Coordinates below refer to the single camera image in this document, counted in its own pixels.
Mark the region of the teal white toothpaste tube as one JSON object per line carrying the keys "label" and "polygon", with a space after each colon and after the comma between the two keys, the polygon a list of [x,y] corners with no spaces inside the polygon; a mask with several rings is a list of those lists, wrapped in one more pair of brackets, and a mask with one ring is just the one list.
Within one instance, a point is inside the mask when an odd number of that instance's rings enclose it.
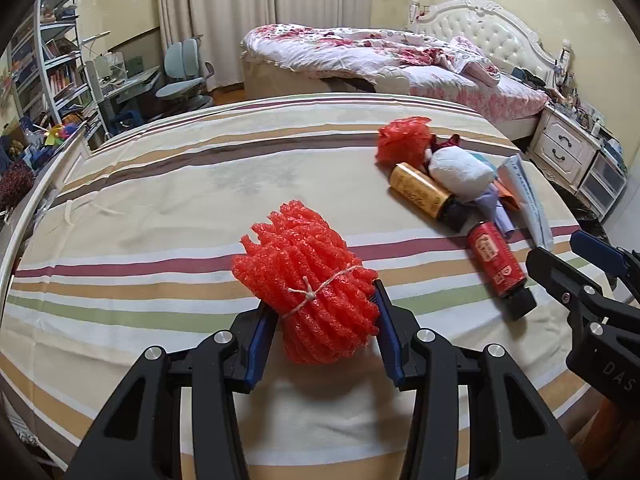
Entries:
{"label": "teal white toothpaste tube", "polygon": [[472,153],[472,155],[480,160],[481,162],[484,162],[484,164],[486,164],[488,167],[492,168],[493,170],[497,169],[497,166],[488,158],[486,158],[484,155],[480,154],[480,153]]}

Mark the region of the red bottle black cap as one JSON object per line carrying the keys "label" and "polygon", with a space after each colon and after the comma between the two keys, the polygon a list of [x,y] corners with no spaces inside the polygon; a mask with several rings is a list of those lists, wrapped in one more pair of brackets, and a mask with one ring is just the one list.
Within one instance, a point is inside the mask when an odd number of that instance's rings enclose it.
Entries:
{"label": "red bottle black cap", "polygon": [[501,301],[503,316],[515,322],[534,310],[537,303],[526,286],[527,276],[497,227],[490,221],[478,222],[466,239]]}

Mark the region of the white nightstand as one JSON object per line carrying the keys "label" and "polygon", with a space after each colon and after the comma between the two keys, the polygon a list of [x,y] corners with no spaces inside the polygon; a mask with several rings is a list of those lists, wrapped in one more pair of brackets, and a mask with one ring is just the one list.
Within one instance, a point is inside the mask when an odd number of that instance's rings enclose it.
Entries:
{"label": "white nightstand", "polygon": [[547,104],[527,155],[548,180],[576,194],[599,148],[577,122]]}

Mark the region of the grey toothpaste box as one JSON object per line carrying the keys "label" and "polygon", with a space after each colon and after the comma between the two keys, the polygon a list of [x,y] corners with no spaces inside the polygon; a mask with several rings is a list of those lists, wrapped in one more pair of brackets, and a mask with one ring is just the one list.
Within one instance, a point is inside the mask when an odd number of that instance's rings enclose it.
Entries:
{"label": "grey toothpaste box", "polygon": [[498,176],[518,204],[535,245],[551,252],[554,246],[551,228],[521,157],[512,155],[506,158],[498,167]]}

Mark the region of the gold bottle black cap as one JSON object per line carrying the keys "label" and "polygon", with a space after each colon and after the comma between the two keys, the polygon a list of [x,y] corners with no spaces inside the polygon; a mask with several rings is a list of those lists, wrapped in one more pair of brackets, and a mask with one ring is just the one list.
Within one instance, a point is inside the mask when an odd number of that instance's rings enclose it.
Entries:
{"label": "gold bottle black cap", "polygon": [[454,193],[406,162],[394,167],[388,182],[420,211],[454,232],[460,232],[469,219],[469,208]]}

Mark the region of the white bookshelf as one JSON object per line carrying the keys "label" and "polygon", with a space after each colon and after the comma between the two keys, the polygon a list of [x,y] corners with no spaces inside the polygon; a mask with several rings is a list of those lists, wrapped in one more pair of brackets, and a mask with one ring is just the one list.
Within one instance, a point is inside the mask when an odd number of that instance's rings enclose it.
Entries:
{"label": "white bookshelf", "polygon": [[104,121],[86,71],[79,0],[35,0],[9,45],[18,116],[41,128],[83,124],[89,148],[105,140]]}

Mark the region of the white tufted bed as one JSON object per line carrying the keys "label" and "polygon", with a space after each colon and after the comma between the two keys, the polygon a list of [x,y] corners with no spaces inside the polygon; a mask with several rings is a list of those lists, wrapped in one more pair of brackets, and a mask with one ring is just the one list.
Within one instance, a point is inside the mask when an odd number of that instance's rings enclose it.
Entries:
{"label": "white tufted bed", "polygon": [[536,32],[492,0],[412,0],[408,26],[262,25],[241,42],[251,99],[317,92],[422,96],[471,107],[511,140],[554,96],[555,60]]}

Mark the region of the orange paper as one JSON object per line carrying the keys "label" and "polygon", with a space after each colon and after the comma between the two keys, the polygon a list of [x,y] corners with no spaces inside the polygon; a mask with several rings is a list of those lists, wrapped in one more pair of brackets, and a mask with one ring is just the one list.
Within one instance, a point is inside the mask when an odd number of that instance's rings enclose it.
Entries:
{"label": "orange paper", "polygon": [[516,200],[514,195],[506,188],[506,186],[501,182],[501,180],[496,179],[494,181],[494,185],[497,188],[498,199],[502,203],[502,206],[513,211],[518,211],[520,209],[520,205],[518,204],[518,201]]}

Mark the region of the white paper ball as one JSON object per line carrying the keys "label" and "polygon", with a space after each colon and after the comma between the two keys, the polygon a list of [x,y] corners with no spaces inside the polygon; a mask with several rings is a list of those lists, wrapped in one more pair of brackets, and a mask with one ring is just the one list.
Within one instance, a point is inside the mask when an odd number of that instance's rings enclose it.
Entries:
{"label": "white paper ball", "polygon": [[482,195],[496,178],[491,166],[458,146],[437,150],[427,168],[434,180],[464,202]]}

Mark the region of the red foam net bundle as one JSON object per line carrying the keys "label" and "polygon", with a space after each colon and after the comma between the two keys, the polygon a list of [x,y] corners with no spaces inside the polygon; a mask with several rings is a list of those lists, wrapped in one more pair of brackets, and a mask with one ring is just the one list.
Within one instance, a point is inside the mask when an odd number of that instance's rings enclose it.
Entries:
{"label": "red foam net bundle", "polygon": [[283,347],[297,364],[332,364],[378,334],[367,268],[321,214],[290,200],[241,237],[233,276],[277,313]]}

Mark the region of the striped table cloth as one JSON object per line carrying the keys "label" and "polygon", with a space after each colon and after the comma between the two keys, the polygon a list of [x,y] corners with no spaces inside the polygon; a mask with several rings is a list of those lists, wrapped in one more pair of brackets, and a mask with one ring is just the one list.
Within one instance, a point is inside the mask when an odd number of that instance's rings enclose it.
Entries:
{"label": "striped table cloth", "polygon": [[563,308],[503,322],[465,240],[390,194],[378,129],[430,118],[500,164],[515,146],[483,116],[411,96],[292,96],[154,122],[86,158],[56,162],[61,194],[39,221],[2,233],[1,387],[58,465],[152,344],[182,350],[256,304],[230,260],[252,224],[289,200],[318,211],[378,275],[394,304],[462,347],[509,351],[569,433],[599,397],[566,367]]}

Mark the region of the dark red wrapper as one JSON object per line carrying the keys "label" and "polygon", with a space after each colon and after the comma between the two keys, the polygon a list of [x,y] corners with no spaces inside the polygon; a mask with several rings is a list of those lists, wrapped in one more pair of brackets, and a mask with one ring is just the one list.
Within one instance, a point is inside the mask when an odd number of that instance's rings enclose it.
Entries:
{"label": "dark red wrapper", "polygon": [[429,160],[441,148],[450,148],[450,146],[459,146],[460,136],[455,133],[449,139],[439,141],[434,134],[431,136],[430,144],[425,150],[425,159]]}

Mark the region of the red plastic bag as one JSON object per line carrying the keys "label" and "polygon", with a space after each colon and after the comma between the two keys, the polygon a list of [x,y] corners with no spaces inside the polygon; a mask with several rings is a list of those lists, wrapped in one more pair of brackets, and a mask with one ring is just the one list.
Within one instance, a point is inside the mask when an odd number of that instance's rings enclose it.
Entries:
{"label": "red plastic bag", "polygon": [[414,168],[424,163],[425,151],[431,143],[431,118],[410,116],[395,119],[378,129],[376,162],[394,166],[406,162]]}

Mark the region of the floral quilt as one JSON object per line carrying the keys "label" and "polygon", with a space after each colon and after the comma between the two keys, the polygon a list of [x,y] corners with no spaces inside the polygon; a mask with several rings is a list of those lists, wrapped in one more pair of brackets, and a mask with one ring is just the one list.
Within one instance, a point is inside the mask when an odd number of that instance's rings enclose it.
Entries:
{"label": "floral quilt", "polygon": [[242,49],[249,60],[314,77],[354,77],[373,82],[388,68],[438,66],[488,87],[500,81],[498,67],[462,36],[440,40],[393,29],[270,24],[248,32]]}

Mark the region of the plastic drawer unit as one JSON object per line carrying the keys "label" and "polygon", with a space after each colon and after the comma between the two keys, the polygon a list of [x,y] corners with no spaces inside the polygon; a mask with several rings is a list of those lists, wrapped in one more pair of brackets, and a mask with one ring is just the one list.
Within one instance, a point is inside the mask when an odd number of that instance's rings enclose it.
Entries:
{"label": "plastic drawer unit", "polygon": [[578,186],[577,196],[602,221],[623,194],[627,185],[626,172],[615,160],[599,152]]}

